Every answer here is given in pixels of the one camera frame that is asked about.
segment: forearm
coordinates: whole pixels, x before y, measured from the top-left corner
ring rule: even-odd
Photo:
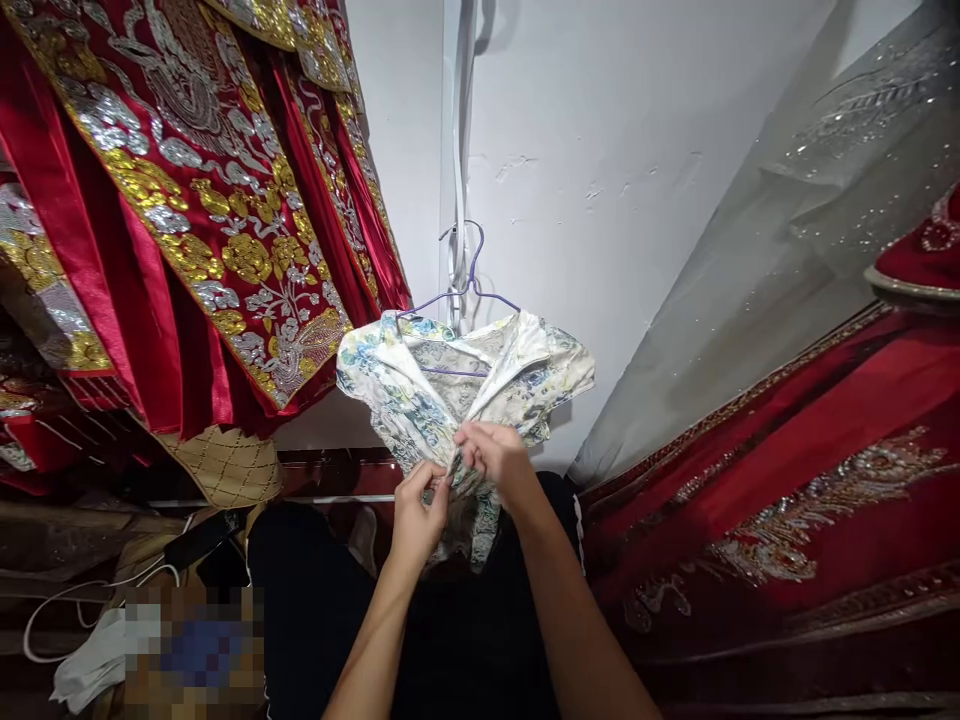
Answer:
[[[324,720],[390,716],[407,609],[418,575],[387,558]]]
[[[530,507],[514,522],[564,720],[659,718],[600,613],[546,497]]]

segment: red embroidered garment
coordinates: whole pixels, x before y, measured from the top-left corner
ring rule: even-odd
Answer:
[[[875,306],[586,494],[588,576],[659,701],[960,698],[958,367],[955,320]]]
[[[960,184],[916,230],[884,250],[865,275],[893,297],[955,306],[960,300]]]
[[[154,432],[269,433],[409,301],[345,26],[309,5],[298,64],[191,0],[4,2],[0,136]],[[306,79],[333,60],[346,86]]]

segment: white cloth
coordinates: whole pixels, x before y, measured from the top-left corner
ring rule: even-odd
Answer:
[[[404,472],[424,459],[447,467],[450,516],[433,561],[459,552],[475,571],[490,552],[500,501],[462,466],[454,433],[464,421],[485,421],[512,425],[528,447],[541,443],[550,411],[592,388],[593,375],[586,348],[523,310],[459,338],[434,320],[388,310],[347,333],[337,355],[337,386],[370,407],[373,429]]]
[[[124,614],[123,608],[103,613],[93,634],[60,663],[54,673],[50,699],[66,702],[73,715],[78,715],[106,688],[123,682],[126,672]]]

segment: hanger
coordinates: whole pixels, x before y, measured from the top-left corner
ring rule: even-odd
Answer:
[[[520,308],[517,307],[516,305],[514,305],[514,304],[513,304],[512,302],[510,302],[509,300],[507,300],[505,297],[503,297],[503,296],[501,296],[501,295],[497,295],[496,293],[485,293],[485,292],[481,292],[481,291],[480,291],[480,283],[477,281],[476,272],[477,272],[477,258],[480,257],[480,251],[483,250],[483,239],[484,239],[483,228],[480,227],[480,223],[478,223],[478,222],[476,222],[476,221],[474,221],[474,220],[465,220],[464,223],[469,223],[469,224],[473,225],[474,227],[477,228],[477,231],[480,233],[480,243],[477,245],[477,251],[473,254],[473,260],[470,262],[470,274],[467,276],[466,286],[465,286],[465,287],[463,288],[463,290],[461,290],[460,292],[446,292],[446,293],[441,293],[440,295],[437,295],[437,296],[436,296],[435,298],[433,298],[432,300],[428,300],[428,301],[425,302],[423,305],[419,305],[419,306],[413,308],[412,310],[404,310],[404,311],[401,312],[401,313],[397,313],[397,318],[398,318],[398,319],[401,318],[401,317],[403,317],[404,315],[411,315],[411,314],[414,314],[414,313],[418,313],[418,312],[420,312],[421,310],[423,310],[425,307],[427,307],[428,305],[433,305],[433,303],[435,303],[437,300],[442,300],[442,299],[445,298],[445,297],[463,297],[464,295],[467,294],[467,291],[468,291],[470,288],[473,288],[473,292],[477,295],[477,297],[488,297],[488,298],[493,298],[494,300],[499,300],[500,302],[509,305],[510,307],[512,307],[512,308],[513,308],[514,310],[516,310],[517,312],[520,312]],[[456,226],[456,225],[453,225],[452,227],[450,227],[449,229],[447,229],[447,230],[443,233],[443,235],[441,235],[441,236],[438,238],[438,242],[442,242],[443,239],[444,239],[445,237],[447,237],[447,235],[449,235],[450,233],[454,233],[454,234],[455,234],[456,232],[457,232],[457,226]],[[441,369],[441,368],[420,368],[420,369],[423,370],[423,371],[425,371],[425,372],[442,373],[442,374],[444,374],[444,375],[469,375],[469,376],[471,376],[471,377],[486,377],[486,376],[487,376],[487,373],[457,372],[457,371],[455,371],[455,370],[443,370],[443,369]]]

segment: floral blouse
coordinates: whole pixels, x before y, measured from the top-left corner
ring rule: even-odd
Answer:
[[[490,554],[500,499],[460,462],[454,433],[481,420],[512,425],[528,447],[537,445],[550,437],[550,411],[592,388],[593,374],[586,348],[523,310],[459,338],[434,320],[388,310],[347,333],[337,356],[337,386],[370,407],[373,429],[404,472],[424,459],[447,467],[449,518],[432,563],[460,553],[475,572]]]

